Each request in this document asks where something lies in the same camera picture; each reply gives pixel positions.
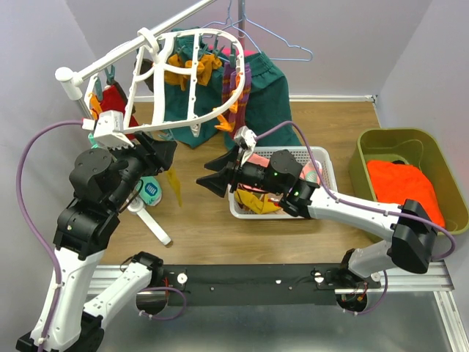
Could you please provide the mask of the mustard yellow sock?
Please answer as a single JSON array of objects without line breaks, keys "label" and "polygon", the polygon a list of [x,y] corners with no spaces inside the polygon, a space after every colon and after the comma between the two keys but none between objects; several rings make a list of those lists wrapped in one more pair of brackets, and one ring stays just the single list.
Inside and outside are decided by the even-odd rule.
[{"label": "mustard yellow sock", "polygon": [[181,208],[182,207],[181,183],[173,167],[170,167],[169,170],[166,171],[166,178],[177,199],[177,204]]}]

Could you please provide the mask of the white round clip hanger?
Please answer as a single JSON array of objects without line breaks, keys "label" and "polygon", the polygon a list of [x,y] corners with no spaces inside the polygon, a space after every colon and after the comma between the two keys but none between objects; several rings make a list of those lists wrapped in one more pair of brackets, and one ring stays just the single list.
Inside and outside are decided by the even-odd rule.
[{"label": "white round clip hanger", "polygon": [[[231,44],[232,54],[235,50],[239,54],[234,57],[231,65],[236,68],[237,74],[240,75],[240,83],[238,88],[232,92],[232,96],[225,103],[220,106],[212,108],[211,111],[203,115],[195,113],[196,104],[196,88],[199,85],[199,78],[202,74],[198,71],[199,64],[204,56],[204,49],[200,45],[200,39],[205,35],[212,35],[215,39],[223,38]],[[175,42],[180,37],[193,37],[193,54],[190,59],[189,65],[182,64],[180,66],[172,65],[169,59],[175,53]],[[142,28],[138,31],[138,37],[131,40],[106,54],[101,60],[94,62],[92,65],[83,69],[78,73],[78,77],[85,78],[88,74],[90,78],[95,78],[97,74],[111,66],[121,57],[137,50],[136,66],[133,69],[133,78],[128,93],[128,104],[126,105],[126,112],[123,117],[123,126],[120,128],[124,135],[133,134],[137,131],[153,132],[169,130],[173,128],[189,127],[194,136],[198,136],[201,125],[212,119],[217,119],[219,114],[223,114],[233,105],[240,94],[243,92],[245,84],[245,57],[243,55],[243,48],[238,40],[231,34],[221,31],[219,29],[189,29],[178,32],[157,33],[147,28]],[[143,59],[151,59],[154,64],[146,74],[139,75],[141,63]],[[165,119],[166,112],[166,99],[165,99],[165,74],[173,73],[180,78],[185,78],[185,83],[188,84],[188,105],[187,115],[184,119],[178,121],[170,121]],[[137,85],[144,82],[144,80],[153,74],[154,92],[153,92],[153,110],[151,122],[142,126],[132,127],[130,125],[130,117],[132,115],[132,108],[136,98]]]}]

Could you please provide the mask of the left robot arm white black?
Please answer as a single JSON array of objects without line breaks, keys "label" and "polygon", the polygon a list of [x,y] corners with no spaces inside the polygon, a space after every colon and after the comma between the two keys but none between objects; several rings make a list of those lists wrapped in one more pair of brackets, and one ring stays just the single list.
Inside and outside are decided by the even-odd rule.
[{"label": "left robot arm white black", "polygon": [[93,273],[119,215],[142,177],[169,170],[175,141],[144,132],[137,144],[109,151],[93,148],[75,160],[69,180],[72,202],[60,213],[53,238],[54,273],[40,318],[16,342],[18,351],[96,351],[110,320],[137,292],[164,282],[163,261],[136,254],[123,274],[97,298],[87,301]]}]

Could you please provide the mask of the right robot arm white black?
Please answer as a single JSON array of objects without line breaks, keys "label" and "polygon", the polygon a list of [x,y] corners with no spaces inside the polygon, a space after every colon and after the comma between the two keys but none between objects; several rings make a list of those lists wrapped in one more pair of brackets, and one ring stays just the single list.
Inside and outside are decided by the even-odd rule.
[{"label": "right robot arm white black", "polygon": [[381,239],[364,249],[346,252],[337,269],[338,281],[345,287],[354,287],[390,268],[412,274],[428,271],[437,231],[418,202],[378,204],[333,192],[301,177],[303,167],[288,150],[275,151],[264,166],[243,157],[233,149],[206,163],[211,173],[197,179],[197,184],[219,197],[238,186],[249,186],[278,195],[278,206],[292,217],[337,221]]}]

